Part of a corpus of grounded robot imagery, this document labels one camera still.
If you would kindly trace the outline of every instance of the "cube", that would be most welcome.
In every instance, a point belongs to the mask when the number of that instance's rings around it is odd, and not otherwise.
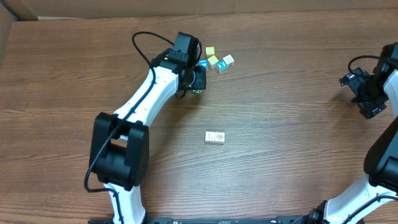
[[[199,66],[202,66],[202,67],[206,68],[206,70],[208,70],[208,68],[209,68],[209,64],[207,63],[206,59],[199,60]]]
[[[209,59],[207,59],[207,61],[209,61],[209,67],[211,69],[215,69],[216,68],[216,64],[218,62],[218,59],[215,55],[211,56]]]
[[[206,47],[206,58],[210,58],[215,53],[214,47]]]
[[[215,143],[215,141],[216,141],[216,133],[207,131],[206,132],[206,136],[205,136],[205,142],[207,142],[207,143]]]
[[[220,74],[226,72],[227,68],[228,68],[228,66],[224,60],[217,62],[217,70]]]
[[[225,142],[225,133],[217,133],[216,132],[215,143],[224,144],[224,142]]]
[[[230,67],[234,65],[234,59],[232,58],[231,55],[227,55],[223,58],[223,60],[226,62],[227,66]]]

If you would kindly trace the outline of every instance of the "wood grain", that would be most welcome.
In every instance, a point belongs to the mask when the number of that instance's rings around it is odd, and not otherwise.
[[[0,71],[0,223],[111,216],[108,194],[86,193],[83,177],[95,116],[119,108],[146,76],[130,40],[139,30],[170,39],[186,32],[236,61],[225,75],[208,72],[200,96],[170,99],[155,119],[142,184],[148,214],[308,213],[362,174],[392,121],[390,108],[362,118],[338,79],[351,58],[396,41],[397,19],[398,10],[366,10],[13,23]],[[148,57],[168,47],[137,41]],[[205,144],[205,131],[225,132],[226,143]],[[95,176],[90,184],[99,186]],[[367,221],[395,223],[396,209],[385,205]]]

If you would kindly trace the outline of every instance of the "white cube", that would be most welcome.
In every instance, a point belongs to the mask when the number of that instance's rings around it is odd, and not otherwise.
[[[224,144],[225,142],[225,133],[216,133],[215,143]]]
[[[216,141],[216,133],[215,132],[211,132],[211,131],[207,131],[206,132],[206,137],[205,137],[205,142],[207,143],[215,143]]]
[[[227,66],[232,66],[234,65],[234,59],[232,58],[231,55],[227,55],[223,58],[223,60],[226,62]]]

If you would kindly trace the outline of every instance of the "tabletop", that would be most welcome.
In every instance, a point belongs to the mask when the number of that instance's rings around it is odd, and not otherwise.
[[[0,71],[0,223],[86,223],[113,214],[107,193],[83,187],[93,121],[122,106],[148,66],[131,43],[146,30],[198,37],[228,72],[200,95],[171,98],[150,127],[141,185],[150,216],[269,218],[307,214],[363,173],[392,122],[366,120],[338,79],[359,55],[397,41],[398,10],[275,12],[15,22]],[[153,58],[168,46],[137,37]],[[371,71],[375,60],[356,64]],[[226,133],[224,145],[206,131]],[[100,187],[95,175],[92,187]],[[394,223],[397,204],[368,217]]]

